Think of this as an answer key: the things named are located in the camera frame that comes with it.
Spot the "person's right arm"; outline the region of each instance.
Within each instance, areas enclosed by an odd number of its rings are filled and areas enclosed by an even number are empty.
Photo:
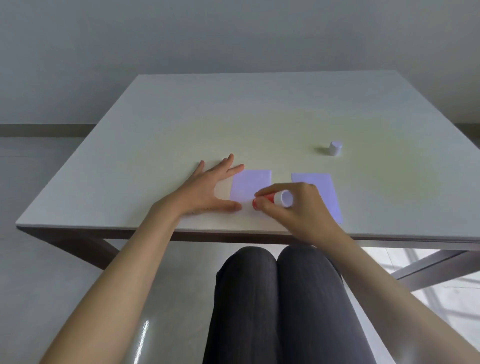
[[[289,190],[293,206],[261,196]],[[480,353],[380,267],[333,220],[316,187],[277,183],[256,193],[257,206],[335,264],[397,363],[480,363]]]

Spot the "person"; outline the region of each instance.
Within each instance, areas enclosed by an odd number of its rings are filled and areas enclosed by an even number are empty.
[[[182,186],[152,205],[41,363],[122,360],[181,216],[241,209],[213,193],[219,180],[243,170],[232,163],[230,154],[203,171],[201,161]],[[261,197],[285,189],[294,196],[290,208]],[[480,363],[474,347],[342,231],[315,186],[273,184],[256,196],[260,210],[305,244],[285,248],[278,261],[264,249],[245,247],[225,262],[216,277],[205,364],[374,363],[341,277],[397,363]]]

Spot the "purple paper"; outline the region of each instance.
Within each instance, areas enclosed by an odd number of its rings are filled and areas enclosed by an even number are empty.
[[[338,224],[343,222],[342,212],[340,211],[332,177],[329,173],[292,173],[292,182],[314,184],[333,219]]]
[[[243,170],[233,176],[230,200],[251,202],[255,192],[272,184],[271,170]]]

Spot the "person's right hand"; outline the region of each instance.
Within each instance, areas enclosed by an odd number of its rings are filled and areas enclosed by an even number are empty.
[[[261,197],[283,190],[289,190],[293,195],[293,205],[289,208]],[[275,183],[259,190],[255,196],[259,210],[277,220],[300,240],[322,248],[345,234],[333,220],[313,184]]]

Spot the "pants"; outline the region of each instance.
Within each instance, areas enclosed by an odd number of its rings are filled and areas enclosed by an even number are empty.
[[[318,249],[290,245],[278,262],[244,247],[216,275],[204,364],[374,364],[340,274]]]

